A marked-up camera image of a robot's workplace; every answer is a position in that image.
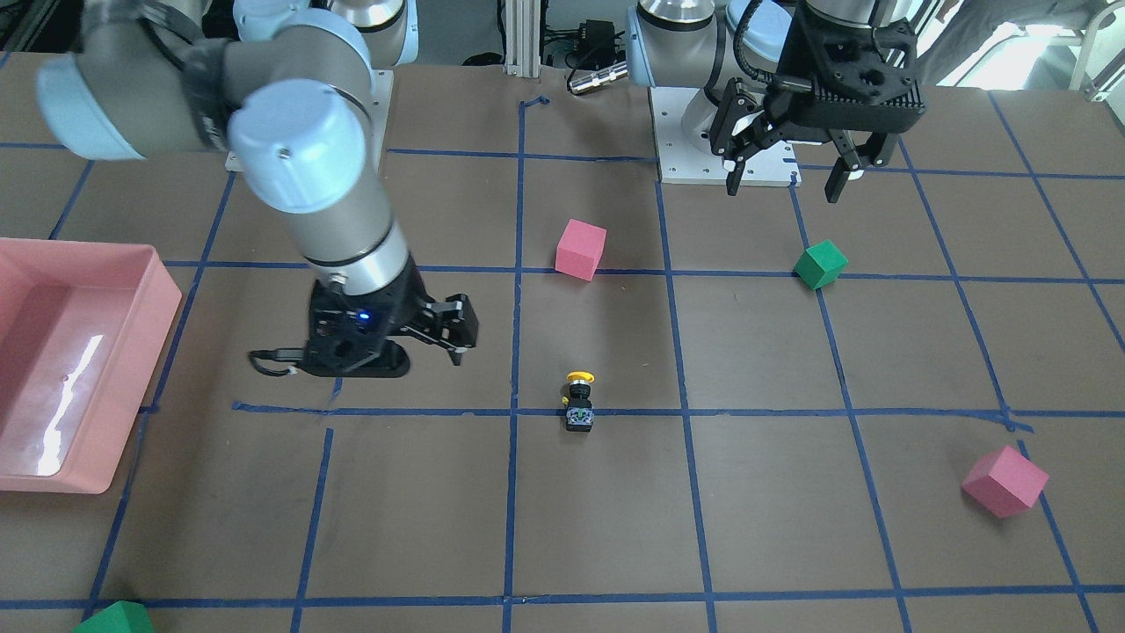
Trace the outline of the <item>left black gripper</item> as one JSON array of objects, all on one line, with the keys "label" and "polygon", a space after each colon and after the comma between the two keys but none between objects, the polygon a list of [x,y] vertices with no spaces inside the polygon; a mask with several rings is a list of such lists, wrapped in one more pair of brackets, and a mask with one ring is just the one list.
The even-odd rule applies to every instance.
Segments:
[{"label": "left black gripper", "polygon": [[[915,73],[918,37],[910,4],[796,4],[777,69],[766,92],[766,115],[778,126],[829,132],[839,154],[824,186],[837,204],[849,180],[884,168],[893,135],[925,114]],[[755,119],[765,93],[731,76],[708,128],[708,148],[728,170],[726,193],[737,196],[747,162],[776,141],[757,141]],[[856,145],[850,132],[872,132]]]}]

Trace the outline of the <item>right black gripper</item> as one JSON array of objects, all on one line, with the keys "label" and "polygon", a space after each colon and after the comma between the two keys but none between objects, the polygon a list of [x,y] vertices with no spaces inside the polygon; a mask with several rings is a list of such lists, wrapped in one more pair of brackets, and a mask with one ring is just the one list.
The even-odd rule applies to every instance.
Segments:
[{"label": "right black gripper", "polygon": [[454,367],[475,349],[479,319],[467,293],[431,302],[417,263],[374,293],[348,295],[317,281],[309,299],[308,338],[299,369],[309,376],[397,378],[410,355],[392,337],[413,320],[413,337],[446,349]]}]

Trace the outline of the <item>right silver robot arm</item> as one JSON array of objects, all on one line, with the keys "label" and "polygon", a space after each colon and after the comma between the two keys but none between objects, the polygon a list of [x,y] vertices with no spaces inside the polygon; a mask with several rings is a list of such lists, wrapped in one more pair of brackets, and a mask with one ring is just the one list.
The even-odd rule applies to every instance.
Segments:
[{"label": "right silver robot arm", "polygon": [[214,150],[281,212],[316,275],[302,349],[253,350],[260,374],[394,378],[398,344],[477,344],[465,293],[438,302],[378,175],[381,69],[417,58],[413,1],[236,1],[236,39],[202,31],[205,1],[93,1],[82,49],[37,76],[56,139],[91,160]]}]

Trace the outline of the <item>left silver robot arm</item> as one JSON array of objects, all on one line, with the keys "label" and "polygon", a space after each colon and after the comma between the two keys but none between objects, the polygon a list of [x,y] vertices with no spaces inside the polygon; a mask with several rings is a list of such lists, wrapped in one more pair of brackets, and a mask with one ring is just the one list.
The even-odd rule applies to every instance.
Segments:
[{"label": "left silver robot arm", "polygon": [[700,139],[736,195],[752,159],[784,142],[837,151],[824,196],[882,168],[925,114],[907,1],[639,1],[627,61],[636,84],[700,89]]}]

